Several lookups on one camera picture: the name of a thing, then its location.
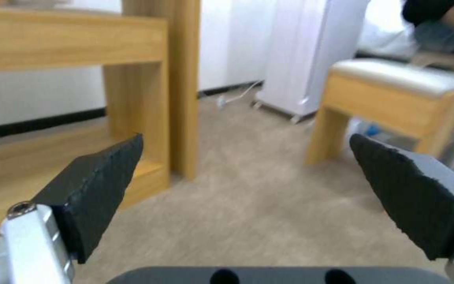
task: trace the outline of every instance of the caster wheel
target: caster wheel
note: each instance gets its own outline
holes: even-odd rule
[[[252,107],[253,107],[254,109],[258,110],[261,106],[262,106],[262,103],[261,103],[261,102],[254,102]]]
[[[292,119],[290,119],[290,122],[292,124],[298,124],[299,122],[301,122],[301,119],[302,117],[300,115],[294,115]]]

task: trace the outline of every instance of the white cushion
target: white cushion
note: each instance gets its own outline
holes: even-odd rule
[[[332,70],[431,97],[454,90],[454,72],[421,68],[381,59],[352,59],[335,63]]]

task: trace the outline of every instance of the wooden panel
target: wooden panel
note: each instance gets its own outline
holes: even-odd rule
[[[126,195],[119,209],[123,210],[135,205],[169,188],[169,169],[152,163],[136,169],[133,180],[126,190]]]
[[[124,15],[169,22],[171,168],[197,174],[197,82],[200,0],[123,0]]]
[[[438,103],[438,99],[337,73],[329,76],[323,102],[329,108],[416,138],[428,133]]]
[[[118,139],[143,133],[145,159],[169,165],[168,71],[162,63],[104,68],[107,111]]]
[[[100,151],[117,142],[119,140],[110,136],[105,123],[97,123],[1,145],[0,223],[11,205],[32,198],[74,158]],[[126,191],[124,207],[165,190],[169,184],[166,173],[165,165],[140,162],[134,172],[133,182]]]
[[[0,9],[0,71],[160,61],[165,30],[159,19]]]

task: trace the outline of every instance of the power cord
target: power cord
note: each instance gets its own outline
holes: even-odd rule
[[[223,109],[223,108],[225,108],[225,105],[232,103],[234,101],[237,101],[238,99],[242,99],[243,97],[246,96],[246,94],[248,94],[248,92],[251,89],[253,89],[255,86],[257,86],[261,82],[263,82],[263,80],[256,81],[255,83],[251,84],[251,86],[247,90],[245,90],[243,93],[241,93],[241,95],[238,95],[237,97],[232,97],[231,99],[227,99],[225,97],[225,95],[221,95],[220,97],[218,97],[218,99],[216,99],[216,106],[218,106],[218,108],[220,108],[220,109]]]

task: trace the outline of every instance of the black baseboard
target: black baseboard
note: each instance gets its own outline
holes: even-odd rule
[[[95,110],[4,124],[0,125],[0,137],[26,133],[30,131],[39,131],[45,128],[99,118],[105,115],[106,110],[104,108],[97,108]]]
[[[228,91],[230,91],[232,89],[235,89],[235,88],[241,88],[243,86],[251,86],[255,82],[257,82],[257,81],[246,82],[246,83],[243,83],[243,84],[235,84],[235,85],[230,85],[230,86],[224,86],[224,87],[221,87],[221,88],[202,90],[202,91],[200,91],[200,93],[203,93],[204,95],[207,95],[207,96],[218,95],[220,93],[228,92]],[[255,86],[259,87],[259,86],[263,86],[263,85],[264,85],[264,81],[261,81],[261,82],[257,83]]]

